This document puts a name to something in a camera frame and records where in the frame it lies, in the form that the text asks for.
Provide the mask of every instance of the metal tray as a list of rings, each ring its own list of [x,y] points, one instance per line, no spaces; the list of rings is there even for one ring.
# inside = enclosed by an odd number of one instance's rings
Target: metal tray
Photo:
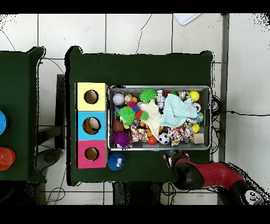
[[[179,143],[176,146],[162,145],[160,143],[156,143],[155,145],[149,145],[144,142],[135,142],[132,143],[132,148],[125,149],[130,151],[159,151],[159,150],[207,150],[211,145],[211,89],[208,86],[125,86],[123,88],[108,88],[108,148],[112,151],[121,151],[122,148],[117,148],[116,144],[113,143],[111,139],[111,135],[113,134],[112,124],[116,119],[116,115],[114,114],[115,105],[112,102],[112,97],[116,93],[124,93],[131,94],[132,96],[137,97],[139,99],[139,95],[143,89],[152,88],[155,90],[163,89],[163,90],[186,90],[186,91],[198,91],[201,94],[201,112],[204,115],[204,120],[199,124],[200,132],[204,133],[204,144],[194,144],[194,143]]]

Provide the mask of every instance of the green table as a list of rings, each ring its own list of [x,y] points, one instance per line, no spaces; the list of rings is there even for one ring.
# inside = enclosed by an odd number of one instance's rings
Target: green table
[[[36,67],[43,53],[43,48],[33,48],[27,53],[0,52],[0,110],[8,120],[6,131],[0,135],[0,147],[9,147],[16,154],[14,164],[0,171],[0,180],[45,182],[34,164]]]
[[[104,169],[76,169],[75,167],[75,82],[105,82],[107,85],[211,85],[212,54],[169,55],[118,55],[82,54],[77,46],[71,47],[65,56],[67,94],[67,173],[68,182],[101,181],[175,181],[171,169],[163,160],[163,151],[122,151],[126,157],[123,169],[114,172]],[[210,152],[188,151],[191,160],[197,163],[209,162]]]

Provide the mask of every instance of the shape sorter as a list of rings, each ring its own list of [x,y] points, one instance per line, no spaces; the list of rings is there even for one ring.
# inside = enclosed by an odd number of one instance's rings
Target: shape sorter
[[[75,83],[76,167],[105,168],[107,147],[107,85]]]

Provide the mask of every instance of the blue box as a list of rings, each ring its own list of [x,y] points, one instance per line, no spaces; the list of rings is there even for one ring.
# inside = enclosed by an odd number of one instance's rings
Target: blue box
[[[101,128],[96,134],[90,135],[83,130],[83,122],[89,117],[94,117],[99,120]],[[78,112],[78,140],[105,140],[106,139],[106,113],[94,111],[79,111]]]

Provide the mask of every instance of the yellow box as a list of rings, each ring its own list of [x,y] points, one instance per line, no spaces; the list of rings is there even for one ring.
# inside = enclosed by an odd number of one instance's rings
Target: yellow box
[[[78,82],[77,84],[78,111],[106,111],[107,85],[105,83]]]

